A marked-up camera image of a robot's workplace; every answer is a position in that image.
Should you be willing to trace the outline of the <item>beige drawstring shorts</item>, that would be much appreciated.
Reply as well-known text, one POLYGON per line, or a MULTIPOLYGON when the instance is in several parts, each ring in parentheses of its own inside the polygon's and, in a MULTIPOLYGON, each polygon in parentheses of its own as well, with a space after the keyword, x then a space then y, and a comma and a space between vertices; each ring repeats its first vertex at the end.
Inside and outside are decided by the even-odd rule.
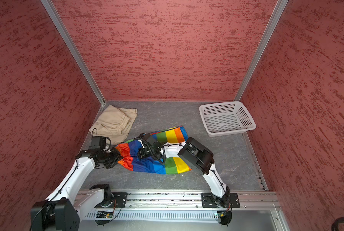
POLYGON ((137 118, 137 109, 109 105, 89 129, 93 136, 108 137, 113 145, 125 141, 137 118))

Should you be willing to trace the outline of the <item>colourful blue orange shorts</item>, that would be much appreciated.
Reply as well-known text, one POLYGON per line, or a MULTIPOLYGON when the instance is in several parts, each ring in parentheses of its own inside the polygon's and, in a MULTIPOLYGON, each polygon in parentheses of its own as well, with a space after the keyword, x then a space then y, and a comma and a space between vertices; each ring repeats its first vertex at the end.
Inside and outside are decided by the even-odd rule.
POLYGON ((178 156, 188 139, 183 126, 156 131, 150 134, 149 141, 132 139, 116 146, 121 154, 118 161, 125 169, 161 175, 174 175, 191 171, 191 168, 178 156))

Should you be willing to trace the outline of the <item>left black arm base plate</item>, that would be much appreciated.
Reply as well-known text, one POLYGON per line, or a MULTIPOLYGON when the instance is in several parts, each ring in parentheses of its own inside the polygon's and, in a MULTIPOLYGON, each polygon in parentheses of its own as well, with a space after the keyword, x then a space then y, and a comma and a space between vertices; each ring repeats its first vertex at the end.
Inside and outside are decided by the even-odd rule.
POLYGON ((102 208, 124 208, 127 201, 127 192, 113 192, 100 203, 102 208))

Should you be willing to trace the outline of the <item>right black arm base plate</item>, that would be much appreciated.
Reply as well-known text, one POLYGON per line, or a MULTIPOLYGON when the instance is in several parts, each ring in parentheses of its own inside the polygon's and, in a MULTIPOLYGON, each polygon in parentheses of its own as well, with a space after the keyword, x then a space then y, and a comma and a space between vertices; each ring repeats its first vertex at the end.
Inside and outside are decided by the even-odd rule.
POLYGON ((240 202, 237 193, 226 194, 223 197, 217 197, 209 192, 201 194, 203 208, 240 208, 240 202))

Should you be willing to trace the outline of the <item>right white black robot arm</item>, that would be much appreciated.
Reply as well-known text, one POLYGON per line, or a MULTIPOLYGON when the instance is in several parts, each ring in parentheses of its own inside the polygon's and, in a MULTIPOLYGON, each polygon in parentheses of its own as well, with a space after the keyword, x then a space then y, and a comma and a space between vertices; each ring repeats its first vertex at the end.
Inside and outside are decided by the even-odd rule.
POLYGON ((198 140, 189 137, 181 143, 158 141, 146 134, 136 144, 139 146, 136 160, 146 164, 143 172, 173 175, 195 171, 209 185, 210 202, 217 208, 231 208, 230 189, 217 172, 214 154, 198 140))

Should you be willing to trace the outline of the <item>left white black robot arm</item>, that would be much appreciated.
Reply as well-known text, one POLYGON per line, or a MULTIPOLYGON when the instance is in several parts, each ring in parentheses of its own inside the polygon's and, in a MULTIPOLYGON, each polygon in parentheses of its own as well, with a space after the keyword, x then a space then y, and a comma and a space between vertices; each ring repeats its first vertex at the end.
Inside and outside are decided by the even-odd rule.
POLYGON ((81 221, 96 206, 110 207, 112 217, 119 216, 116 208, 123 209, 126 193, 113 194, 108 184, 98 184, 79 201, 76 196, 88 175, 100 165, 113 168, 121 159, 116 148, 82 150, 76 156, 72 169, 59 186, 43 201, 36 202, 30 211, 32 231, 77 231, 81 221))

